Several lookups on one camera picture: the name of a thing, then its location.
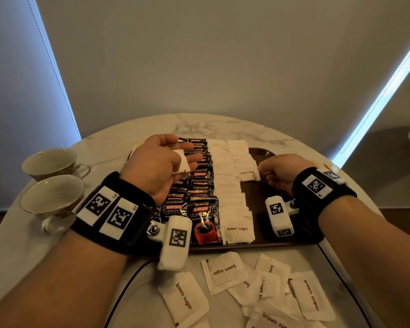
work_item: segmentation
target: black cable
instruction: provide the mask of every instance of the black cable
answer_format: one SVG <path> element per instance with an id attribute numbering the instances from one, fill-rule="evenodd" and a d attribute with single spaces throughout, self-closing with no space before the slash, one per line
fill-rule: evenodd
<path id="1" fill-rule="evenodd" d="M 303 226 L 301 226 L 302 229 L 305 230 L 305 232 L 307 232 L 307 234 L 310 235 L 310 237 L 314 240 L 314 237 L 311 235 L 311 233 L 305 229 Z M 344 281 L 344 279 L 342 278 L 342 276 L 339 274 L 339 272 L 336 270 L 336 268 L 334 267 L 333 263 L 331 262 L 331 260 L 328 258 L 327 254 L 325 253 L 325 251 L 323 250 L 323 248 L 320 246 L 320 244 L 318 242 L 316 242 L 317 247 L 319 248 L 319 250 L 322 252 L 323 256 L 325 257 L 325 259 L 327 259 L 329 265 L 331 266 L 331 268 L 333 268 L 334 272 L 336 273 L 336 275 L 339 277 L 340 281 L 343 283 L 344 287 L 346 288 L 346 290 L 349 292 L 349 294 L 351 295 L 351 297 L 353 298 L 353 300 L 355 301 L 355 303 L 357 304 L 358 308 L 360 309 L 361 314 L 363 315 L 363 317 L 366 320 L 367 325 L 369 326 L 369 328 L 372 328 L 372 325 L 370 324 L 370 321 L 368 319 L 368 317 L 366 316 L 365 311 L 363 310 L 363 308 L 361 307 L 359 301 L 357 300 L 357 298 L 355 297 L 354 293 L 351 291 L 350 287 L 348 287 L 348 285 L 346 284 L 346 282 Z"/>
<path id="2" fill-rule="evenodd" d="M 150 261 L 145 262 L 144 264 L 142 264 L 142 266 L 141 266 L 140 268 L 138 268 L 138 269 L 136 270 L 136 272 L 134 273 L 134 275 L 132 275 L 131 279 L 130 279 L 129 282 L 126 284 L 125 288 L 123 289 L 123 291 L 121 292 L 121 294 L 120 294 L 120 296 L 118 297 L 117 301 L 115 302 L 114 307 L 111 309 L 111 313 L 109 314 L 108 319 L 106 320 L 106 323 L 105 323 L 105 325 L 104 325 L 104 328 L 108 328 L 109 322 L 111 321 L 111 318 L 112 318 L 112 315 L 113 315 L 114 312 L 115 312 L 115 309 L 117 308 L 118 304 L 119 304 L 120 301 L 121 301 L 121 298 L 122 298 L 123 295 L 125 294 L 126 290 L 128 289 L 128 287 L 129 287 L 129 285 L 131 284 L 131 282 L 134 280 L 134 278 L 138 275 L 138 273 L 139 273 L 144 267 L 146 267 L 148 264 L 151 264 L 151 263 L 154 263 L 154 262 L 157 262 L 157 261 L 150 260 Z"/>

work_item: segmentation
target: white ceramic cup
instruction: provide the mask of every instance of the white ceramic cup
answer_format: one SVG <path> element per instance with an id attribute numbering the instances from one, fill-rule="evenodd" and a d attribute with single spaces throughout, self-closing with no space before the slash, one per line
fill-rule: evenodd
<path id="1" fill-rule="evenodd" d="M 42 181 L 56 175 L 71 175 L 79 167 L 85 166 L 88 171 L 78 176 L 84 178 L 91 171 L 91 166 L 76 163 L 77 153 L 71 148 L 52 148 L 42 151 L 24 160 L 22 170 L 36 181 Z"/>
<path id="2" fill-rule="evenodd" d="M 63 233 L 68 228 L 54 227 L 52 220 L 60 220 L 71 215 L 72 210 L 83 199 L 84 187 L 84 182 L 77 176 L 53 176 L 23 192 L 19 204 L 26 212 L 43 219 L 41 227 L 46 234 Z"/>

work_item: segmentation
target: stack of sugar packets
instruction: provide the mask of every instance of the stack of sugar packets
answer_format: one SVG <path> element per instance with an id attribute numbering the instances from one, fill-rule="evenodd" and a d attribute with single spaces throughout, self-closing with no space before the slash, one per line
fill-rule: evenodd
<path id="1" fill-rule="evenodd" d="M 240 182 L 259 180 L 257 164 L 244 140 L 208 139 L 213 156 L 214 191 L 219 198 L 223 244 L 251 243 L 255 240 L 252 212 L 246 206 Z"/>

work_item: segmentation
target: row of coffee sachets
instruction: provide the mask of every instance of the row of coffee sachets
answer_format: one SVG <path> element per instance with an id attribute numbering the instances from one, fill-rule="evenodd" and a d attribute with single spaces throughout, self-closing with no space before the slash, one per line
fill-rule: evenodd
<path id="1" fill-rule="evenodd" d="M 186 155 L 201 153 L 202 161 L 195 171 L 174 182 L 165 202 L 153 220 L 167 223 L 171 215 L 183 215 L 193 222 L 191 246 L 223 244 L 220 231 L 219 199 L 214 194 L 213 159 L 208 152 L 207 140 L 179 138 L 179 143 L 191 142 L 194 149 Z"/>

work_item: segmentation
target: wrist strap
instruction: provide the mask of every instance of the wrist strap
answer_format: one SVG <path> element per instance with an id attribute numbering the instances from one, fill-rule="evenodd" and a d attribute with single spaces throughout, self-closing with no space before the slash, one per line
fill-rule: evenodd
<path id="1" fill-rule="evenodd" d="M 71 229 L 105 248 L 130 254 L 155 208 L 152 197 L 114 172 L 81 206 Z"/>
<path id="2" fill-rule="evenodd" d="M 357 197 L 342 179 L 332 171 L 321 172 L 316 167 L 302 171 L 293 182 L 292 192 L 305 215 L 319 218 L 320 213 L 334 200 L 345 195 Z"/>

